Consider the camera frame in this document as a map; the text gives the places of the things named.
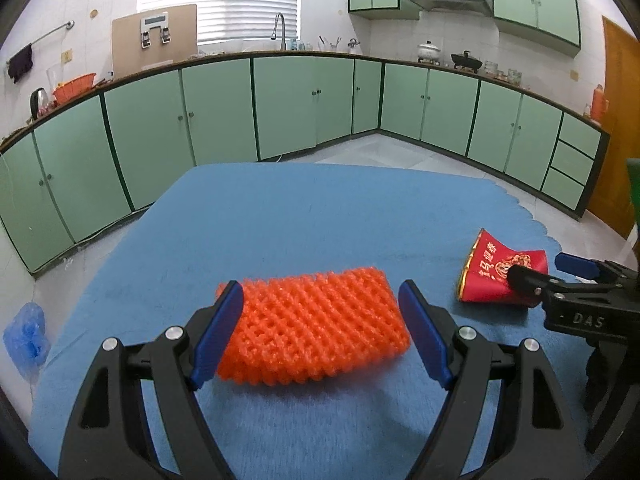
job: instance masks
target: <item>blue tablecloth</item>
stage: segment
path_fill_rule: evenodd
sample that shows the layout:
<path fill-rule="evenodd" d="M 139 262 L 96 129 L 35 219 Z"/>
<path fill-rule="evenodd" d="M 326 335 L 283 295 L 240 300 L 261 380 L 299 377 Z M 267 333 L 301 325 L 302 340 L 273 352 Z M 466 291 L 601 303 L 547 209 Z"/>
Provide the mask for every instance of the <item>blue tablecloth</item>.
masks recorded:
<path fill-rule="evenodd" d="M 79 300 L 38 384 L 30 444 L 56 471 L 76 394 L 108 336 L 125 344 L 151 340 L 211 304 L 216 285 L 227 280 L 361 266 L 384 270 L 396 293 L 403 280 L 414 279 L 431 303 L 489 339 L 538 339 L 583 438 L 586 343 L 547 332 L 540 308 L 455 299 L 482 227 L 516 250 L 544 249 L 555 271 L 559 244 L 490 180 L 312 164 L 195 168 L 132 227 Z M 497 386 L 489 391 L 466 470 L 482 462 Z M 144 393 L 159 459 L 175 470 L 153 389 L 145 385 Z M 414 346 L 391 362 L 318 383 L 238 386 L 215 378 L 197 393 L 239 480 L 404 478 L 444 397 Z"/>

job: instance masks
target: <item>red envelope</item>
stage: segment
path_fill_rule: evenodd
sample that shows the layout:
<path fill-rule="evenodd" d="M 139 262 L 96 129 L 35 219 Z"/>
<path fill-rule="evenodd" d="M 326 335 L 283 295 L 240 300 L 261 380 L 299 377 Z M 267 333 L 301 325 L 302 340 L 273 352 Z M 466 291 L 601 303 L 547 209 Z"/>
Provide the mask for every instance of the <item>red envelope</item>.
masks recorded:
<path fill-rule="evenodd" d="M 548 274 L 545 251 L 513 251 L 484 229 L 471 248 L 458 282 L 458 299 L 477 303 L 509 303 L 536 306 L 540 301 L 512 291 L 507 271 L 521 265 Z"/>

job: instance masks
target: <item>foam net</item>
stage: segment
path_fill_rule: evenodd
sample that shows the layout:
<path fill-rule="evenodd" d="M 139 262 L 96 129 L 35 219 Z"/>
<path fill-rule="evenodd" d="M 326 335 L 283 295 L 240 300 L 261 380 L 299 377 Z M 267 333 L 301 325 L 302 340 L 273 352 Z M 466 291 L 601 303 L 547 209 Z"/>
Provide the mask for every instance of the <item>foam net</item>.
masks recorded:
<path fill-rule="evenodd" d="M 242 288 L 244 310 L 218 365 L 224 380 L 271 386 L 317 381 L 409 348 L 396 298 L 380 270 L 245 280 Z"/>

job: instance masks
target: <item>metal screw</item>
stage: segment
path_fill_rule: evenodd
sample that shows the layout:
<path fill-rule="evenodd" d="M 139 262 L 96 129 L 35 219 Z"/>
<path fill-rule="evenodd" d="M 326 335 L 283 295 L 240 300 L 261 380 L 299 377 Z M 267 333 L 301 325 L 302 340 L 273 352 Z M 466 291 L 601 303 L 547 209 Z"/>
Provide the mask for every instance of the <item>metal screw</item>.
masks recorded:
<path fill-rule="evenodd" d="M 118 340 L 114 337 L 108 337 L 102 342 L 102 349 L 110 352 L 118 346 Z"/>
<path fill-rule="evenodd" d="M 478 332 L 476 332 L 476 330 L 471 328 L 470 326 L 461 326 L 460 330 L 458 330 L 458 335 L 462 339 L 466 339 L 467 341 L 473 341 L 473 339 L 475 339 L 476 336 L 478 335 Z"/>
<path fill-rule="evenodd" d="M 164 331 L 164 336 L 170 341 L 175 341 L 176 339 L 180 339 L 184 330 L 181 326 L 171 326 Z"/>
<path fill-rule="evenodd" d="M 532 338 L 525 339 L 524 348 L 529 350 L 529 352 L 537 352 L 540 349 L 540 343 Z"/>

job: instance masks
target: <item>blue plastic bag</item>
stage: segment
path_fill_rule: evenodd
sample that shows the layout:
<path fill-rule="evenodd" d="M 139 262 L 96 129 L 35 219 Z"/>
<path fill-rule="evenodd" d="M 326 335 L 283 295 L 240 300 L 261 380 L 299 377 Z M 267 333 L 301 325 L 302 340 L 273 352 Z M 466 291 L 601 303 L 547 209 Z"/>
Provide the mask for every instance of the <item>blue plastic bag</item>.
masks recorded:
<path fill-rule="evenodd" d="M 38 379 L 51 344 L 45 335 L 44 312 L 30 301 L 4 329 L 2 340 L 20 375 L 30 383 Z"/>

